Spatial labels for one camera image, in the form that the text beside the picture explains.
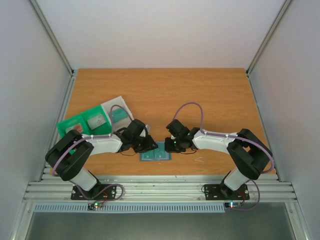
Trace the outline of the teal leather card holder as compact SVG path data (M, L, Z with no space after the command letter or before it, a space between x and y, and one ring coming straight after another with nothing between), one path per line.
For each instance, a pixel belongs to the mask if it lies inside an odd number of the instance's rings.
M172 159L171 153L165 151L165 142L164 141L157 141L158 148L154 149L154 154L156 160L149 161L149 162L155 162L155 161L170 161Z

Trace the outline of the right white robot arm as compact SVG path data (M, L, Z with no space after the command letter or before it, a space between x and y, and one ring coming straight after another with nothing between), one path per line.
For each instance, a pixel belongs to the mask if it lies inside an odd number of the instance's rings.
M225 198L234 197L240 187L249 180L257 180L265 174L268 164L275 166L272 152L249 129L237 133L206 131L199 127L188 129L179 120L172 120L167 126L171 134L165 139L164 148L168 153L184 153L190 149L211 150L230 156L235 168L220 184Z

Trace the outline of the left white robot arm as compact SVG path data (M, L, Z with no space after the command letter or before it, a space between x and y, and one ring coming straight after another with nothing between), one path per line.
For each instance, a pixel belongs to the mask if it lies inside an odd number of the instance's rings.
M132 149L135 153L146 153L158 148L146 125L132 120L127 127L104 135L81 134L70 130L45 155L52 167L52 175L80 187L89 199L101 193L97 178L85 169L90 156L112 153L120 154Z

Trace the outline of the teal VIP credit card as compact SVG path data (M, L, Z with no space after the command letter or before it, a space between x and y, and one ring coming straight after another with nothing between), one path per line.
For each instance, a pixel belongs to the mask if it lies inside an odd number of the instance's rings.
M154 161L154 160L156 160L154 150L150 150L150 151L147 151L147 152L140 154L140 161L141 162L148 162L148 161Z

